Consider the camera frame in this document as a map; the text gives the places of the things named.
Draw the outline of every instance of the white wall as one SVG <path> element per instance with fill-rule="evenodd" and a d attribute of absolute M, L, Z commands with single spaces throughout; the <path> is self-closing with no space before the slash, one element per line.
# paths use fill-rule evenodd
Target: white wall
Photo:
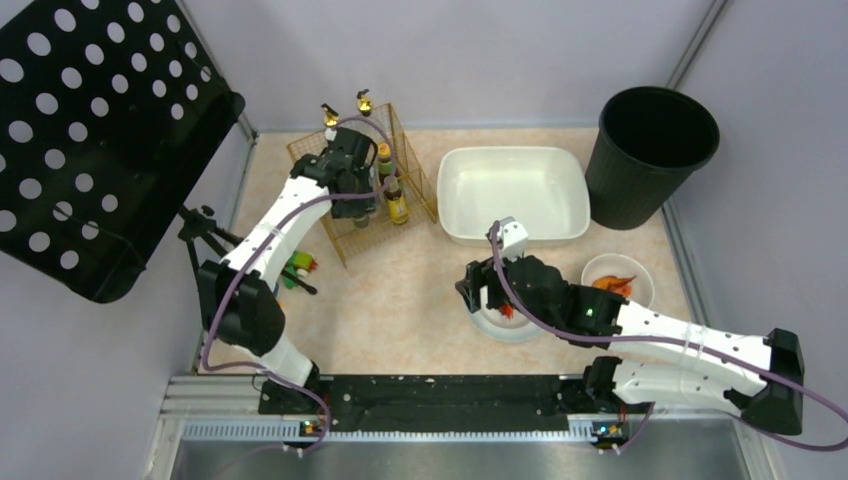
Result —
<path fill-rule="evenodd" d="M 721 127 L 676 195 L 718 326 L 800 335 L 807 384 L 848 406 L 848 3 L 734 2 L 683 85 Z M 804 440 L 848 434 L 805 404 Z M 792 478 L 845 478 L 848 455 L 782 450 Z"/>
<path fill-rule="evenodd" d="M 664 84 L 710 2 L 184 0 L 259 130 L 314 129 L 370 88 L 404 125 L 596 125 Z"/>
<path fill-rule="evenodd" d="M 228 221 L 247 158 L 230 131 L 188 206 Z M 200 335 L 175 221 L 133 290 L 98 305 L 0 253 L 0 478 L 139 478 L 171 375 Z"/>

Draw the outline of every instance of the gray floor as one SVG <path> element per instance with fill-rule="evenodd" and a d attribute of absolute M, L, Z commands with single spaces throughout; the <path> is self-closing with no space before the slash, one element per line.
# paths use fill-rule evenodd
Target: gray floor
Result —
<path fill-rule="evenodd" d="M 332 443 L 298 460 L 271 450 L 215 474 L 256 443 L 183 442 L 172 480 L 747 479 L 730 421 L 648 424 L 621 457 L 580 443 Z"/>

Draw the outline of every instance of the orange food item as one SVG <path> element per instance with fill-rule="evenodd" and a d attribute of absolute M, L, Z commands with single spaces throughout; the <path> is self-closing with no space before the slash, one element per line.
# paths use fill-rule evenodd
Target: orange food item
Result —
<path fill-rule="evenodd" d="M 630 285 L 630 282 L 632 282 L 635 278 L 635 275 L 630 278 L 619 278 L 615 275 L 607 275 L 592 282 L 592 286 L 600 288 L 601 290 L 617 293 L 622 297 L 627 298 L 631 293 L 633 293 L 633 286 Z"/>

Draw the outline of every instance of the yellow label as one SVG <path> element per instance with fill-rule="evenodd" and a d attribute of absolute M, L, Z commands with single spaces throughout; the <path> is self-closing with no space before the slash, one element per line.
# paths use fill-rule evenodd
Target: yellow label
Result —
<path fill-rule="evenodd" d="M 400 197 L 397 200 L 388 200 L 389 216 L 392 217 L 392 222 L 400 225 L 409 220 L 409 212 L 406 209 L 406 199 Z"/>

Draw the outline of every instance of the robotic arm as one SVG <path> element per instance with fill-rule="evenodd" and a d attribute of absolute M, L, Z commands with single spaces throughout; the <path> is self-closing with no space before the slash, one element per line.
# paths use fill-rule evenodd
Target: robotic arm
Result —
<path fill-rule="evenodd" d="M 596 359 L 583 379 L 599 409 L 615 412 L 621 404 L 684 403 L 741 416 L 773 433 L 801 433 L 799 393 L 688 348 L 688 343 L 711 347 L 803 384 L 804 366 L 795 334 L 775 329 L 767 337 L 738 335 L 677 320 L 617 294 L 569 284 L 556 268 L 532 255 L 524 256 L 527 231 L 512 218 L 501 222 L 497 235 L 508 284 L 529 312 L 549 327 L 585 337 L 671 337 L 687 344 L 681 348 L 654 342 L 569 340 L 581 347 L 597 346 L 668 362 L 655 365 L 612 356 Z M 502 288 L 493 258 L 469 263 L 465 278 L 456 284 L 469 312 L 482 307 L 480 291 L 484 287 L 488 289 L 487 308 L 515 306 Z"/>
<path fill-rule="evenodd" d="M 370 150 L 376 155 L 373 140 L 347 128 L 328 129 L 326 137 L 327 148 L 321 155 L 307 154 L 295 162 L 282 192 L 250 234 L 220 261 L 206 261 L 197 272 L 203 326 L 209 330 L 227 285 L 268 235 L 274 234 L 227 304 L 218 338 L 298 386 L 317 378 L 318 368 L 285 333 L 285 314 L 273 294 L 280 272 L 306 232 L 328 211 L 334 218 L 354 218 L 376 208 L 373 198 L 321 202 L 277 230 L 279 219 L 310 200 L 330 193 L 373 191 L 371 165 L 366 164 Z"/>

